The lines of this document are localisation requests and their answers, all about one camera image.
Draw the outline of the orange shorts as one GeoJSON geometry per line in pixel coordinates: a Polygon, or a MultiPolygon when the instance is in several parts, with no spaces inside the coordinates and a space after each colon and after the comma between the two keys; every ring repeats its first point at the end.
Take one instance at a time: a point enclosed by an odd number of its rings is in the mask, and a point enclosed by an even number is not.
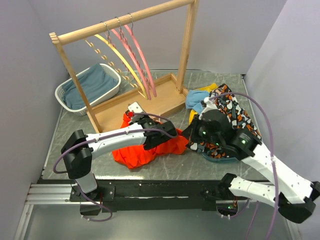
{"type": "Polygon", "coordinates": [[[144,150],[142,145],[133,145],[112,151],[115,162],[126,166],[128,169],[136,169],[147,165],[156,157],[168,154],[181,155],[187,149],[189,142],[181,135],[182,130],[176,129],[178,136],[171,138],[165,143],[160,144],[150,150],[144,150]]]}

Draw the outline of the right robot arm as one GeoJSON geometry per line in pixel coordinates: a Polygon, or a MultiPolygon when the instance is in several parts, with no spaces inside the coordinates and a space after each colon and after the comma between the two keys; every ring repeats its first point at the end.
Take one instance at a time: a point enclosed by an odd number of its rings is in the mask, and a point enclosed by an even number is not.
{"type": "Polygon", "coordinates": [[[218,186],[208,193],[218,199],[233,196],[250,198],[273,206],[291,222],[301,224],[316,208],[320,196],[320,183],[311,182],[286,166],[262,141],[246,128],[234,129],[227,117],[219,110],[209,110],[195,116],[182,132],[190,147],[213,144],[227,156],[251,166],[272,184],[265,185],[226,173],[218,186]]]}

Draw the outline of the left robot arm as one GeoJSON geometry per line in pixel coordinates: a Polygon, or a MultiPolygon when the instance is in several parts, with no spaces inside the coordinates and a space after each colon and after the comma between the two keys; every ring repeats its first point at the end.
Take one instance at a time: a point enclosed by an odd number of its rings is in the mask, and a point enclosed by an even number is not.
{"type": "Polygon", "coordinates": [[[144,150],[150,150],[178,136],[170,120],[165,119],[161,123],[152,117],[148,113],[135,113],[127,127],[94,134],[84,134],[82,130],[73,132],[61,149],[58,160],[63,160],[65,173],[77,183],[84,198],[94,201],[100,194],[91,170],[94,159],[131,146],[143,146],[144,150]]]}

